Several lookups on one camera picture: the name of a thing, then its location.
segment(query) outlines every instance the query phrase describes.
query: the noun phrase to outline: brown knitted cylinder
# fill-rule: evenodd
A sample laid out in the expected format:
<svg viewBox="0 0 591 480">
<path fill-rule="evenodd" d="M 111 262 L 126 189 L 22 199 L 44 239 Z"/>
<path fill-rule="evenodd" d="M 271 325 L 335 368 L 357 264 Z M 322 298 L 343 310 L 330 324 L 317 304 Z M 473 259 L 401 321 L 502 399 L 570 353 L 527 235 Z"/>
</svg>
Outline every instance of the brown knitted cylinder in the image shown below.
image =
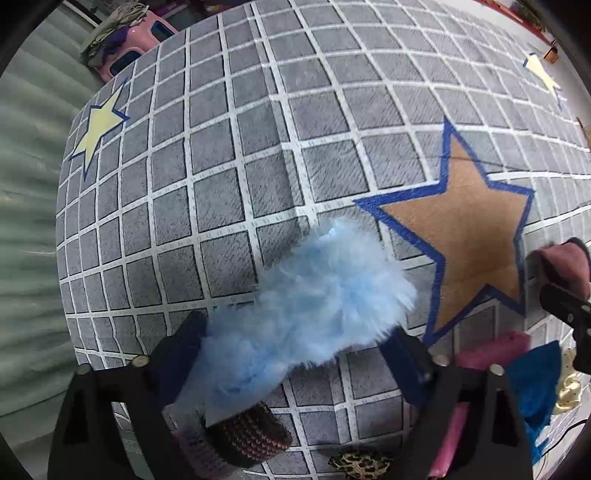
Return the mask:
<svg viewBox="0 0 591 480">
<path fill-rule="evenodd" d="M 207 433 L 220 456 L 241 468 L 250 468 L 291 446 L 291 435 L 264 403 L 212 425 Z"/>
</svg>

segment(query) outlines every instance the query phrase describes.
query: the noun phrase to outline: pink object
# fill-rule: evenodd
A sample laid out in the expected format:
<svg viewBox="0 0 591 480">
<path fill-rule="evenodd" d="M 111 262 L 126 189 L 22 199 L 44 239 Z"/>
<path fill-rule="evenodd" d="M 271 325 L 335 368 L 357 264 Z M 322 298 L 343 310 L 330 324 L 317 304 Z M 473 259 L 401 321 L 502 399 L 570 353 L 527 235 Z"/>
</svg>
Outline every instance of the pink object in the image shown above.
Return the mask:
<svg viewBox="0 0 591 480">
<path fill-rule="evenodd" d="M 484 370 L 492 364 L 507 367 L 514 360 L 530 349 L 531 338 L 526 333 L 510 332 L 501 335 L 497 340 L 491 340 L 479 345 L 474 350 L 468 350 L 456 355 L 454 363 L 460 367 Z M 441 478 L 447 475 L 457 444 L 460 442 L 464 425 L 468 417 L 468 403 L 459 403 L 453 411 L 449 421 L 447 434 L 443 439 L 437 458 L 431 466 L 429 476 Z"/>
<path fill-rule="evenodd" d="M 562 245 L 540 248 L 540 255 L 552 265 L 556 274 L 568 285 L 568 290 L 579 300 L 587 301 L 589 288 L 589 261 L 583 246 L 573 241 Z"/>
<path fill-rule="evenodd" d="M 166 38 L 177 33 L 177 30 L 165 19 L 154 15 L 148 10 L 142 21 L 128 30 L 127 40 L 120 46 L 117 53 L 109 55 L 105 64 L 100 69 L 97 69 L 100 78 L 105 83 L 109 82 L 131 62 L 152 50 Z"/>
</svg>

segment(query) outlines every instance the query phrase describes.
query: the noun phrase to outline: wall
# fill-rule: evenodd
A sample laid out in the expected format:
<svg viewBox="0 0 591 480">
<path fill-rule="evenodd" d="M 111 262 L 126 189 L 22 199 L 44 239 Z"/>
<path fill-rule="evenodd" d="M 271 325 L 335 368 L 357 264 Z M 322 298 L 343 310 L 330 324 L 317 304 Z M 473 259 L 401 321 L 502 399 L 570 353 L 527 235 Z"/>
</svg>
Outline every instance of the wall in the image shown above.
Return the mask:
<svg viewBox="0 0 591 480">
<path fill-rule="evenodd" d="M 60 7 L 0 77 L 0 432 L 35 478 L 45 476 L 76 366 L 57 279 L 55 209 L 70 124 L 102 86 L 78 61 L 92 30 Z"/>
<path fill-rule="evenodd" d="M 517 36 L 528 42 L 537 51 L 545 53 L 548 50 L 548 45 L 536 37 L 533 33 L 523 28 L 514 20 L 506 17 L 502 13 L 493 10 L 486 5 L 483 5 L 474 0 L 438 0 L 442 4 L 450 5 L 464 12 L 468 12 L 478 18 L 483 18 L 494 25 L 501 27 L 511 35 Z"/>
</svg>

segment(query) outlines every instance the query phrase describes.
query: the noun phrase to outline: star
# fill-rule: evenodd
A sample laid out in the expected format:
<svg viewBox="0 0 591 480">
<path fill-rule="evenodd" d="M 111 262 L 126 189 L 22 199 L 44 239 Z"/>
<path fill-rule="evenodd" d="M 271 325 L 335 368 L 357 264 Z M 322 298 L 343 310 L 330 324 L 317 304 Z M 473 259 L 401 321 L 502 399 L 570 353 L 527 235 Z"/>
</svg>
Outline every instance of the star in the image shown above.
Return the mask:
<svg viewBox="0 0 591 480">
<path fill-rule="evenodd" d="M 556 81 L 544 70 L 542 62 L 540 62 L 540 59 L 535 53 L 530 53 L 530 55 L 525 59 L 523 66 L 535 76 L 537 76 L 540 80 L 542 80 L 550 92 L 550 95 L 554 97 L 554 100 L 559 102 L 556 89 L 560 90 L 560 85 L 556 83 Z"/>
<path fill-rule="evenodd" d="M 426 344 L 488 295 L 525 314 L 519 239 L 533 195 L 489 180 L 446 119 L 437 184 L 355 201 L 436 262 Z"/>
<path fill-rule="evenodd" d="M 84 136 L 82 136 L 78 142 L 78 145 L 76 145 L 76 148 L 70 156 L 70 159 L 72 159 L 77 155 L 82 153 L 84 154 L 84 163 L 82 169 L 84 179 L 86 179 L 90 162 L 92 161 L 92 157 L 96 152 L 96 147 L 98 147 L 100 143 L 100 139 L 111 130 L 118 127 L 119 124 L 129 119 L 129 117 L 124 113 L 121 113 L 115 109 L 115 104 L 119 99 L 119 94 L 121 93 L 124 85 L 125 82 L 123 82 L 102 105 L 90 106 L 88 130 Z"/>
</svg>

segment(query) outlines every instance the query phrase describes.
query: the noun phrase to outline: blue fur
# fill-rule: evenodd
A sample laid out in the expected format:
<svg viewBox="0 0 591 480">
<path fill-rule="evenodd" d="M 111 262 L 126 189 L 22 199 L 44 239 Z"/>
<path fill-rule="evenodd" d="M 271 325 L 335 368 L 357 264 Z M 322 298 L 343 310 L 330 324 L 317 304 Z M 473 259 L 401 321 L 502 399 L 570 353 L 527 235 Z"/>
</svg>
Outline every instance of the blue fur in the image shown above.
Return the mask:
<svg viewBox="0 0 591 480">
<path fill-rule="evenodd" d="M 229 418 L 263 400 L 295 366 L 385 339 L 415 297 L 372 235 L 333 220 L 263 273 L 253 305 L 213 312 L 177 408 L 197 408 L 207 425 Z"/>
</svg>

